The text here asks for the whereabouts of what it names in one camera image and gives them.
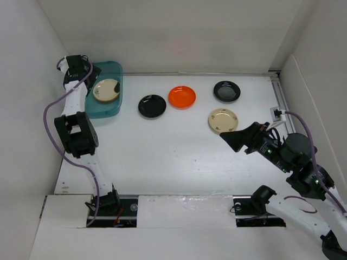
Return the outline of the cream plate dark spot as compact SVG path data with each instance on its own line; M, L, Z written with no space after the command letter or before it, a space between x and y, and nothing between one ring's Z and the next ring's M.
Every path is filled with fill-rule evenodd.
M104 79L93 87L93 96L99 102L112 102L120 95L120 83L115 79Z

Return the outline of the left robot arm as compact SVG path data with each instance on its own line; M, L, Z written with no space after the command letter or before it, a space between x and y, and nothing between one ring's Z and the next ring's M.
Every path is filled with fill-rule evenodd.
M101 69L94 67L85 55L66 56L57 65L63 72L63 86L67 96L60 117L54 125L67 154L74 165L81 165L92 185L94 196L86 203L91 213L100 216L118 213L122 206L117 190L108 180L97 156L99 140L85 112L85 100Z

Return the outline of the orange plate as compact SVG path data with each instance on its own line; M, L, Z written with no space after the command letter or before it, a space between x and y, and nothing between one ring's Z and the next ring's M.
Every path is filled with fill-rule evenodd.
M168 99L174 107L186 109L195 103L196 93L188 86L177 86L170 90Z

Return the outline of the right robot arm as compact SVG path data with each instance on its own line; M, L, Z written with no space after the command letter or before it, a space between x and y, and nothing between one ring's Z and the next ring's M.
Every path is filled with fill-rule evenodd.
M327 171L315 161L316 148L309 136L291 133L281 139L269 123L252 123L241 131L223 132L220 137L234 152L245 147L245 153L259 153L276 168L290 176L287 183L320 214L315 220L291 205L272 188L262 185L243 202L234 199L236 215L242 207L253 222L269 215L276 216L306 233L322 249L327 259L346 259L346 207Z

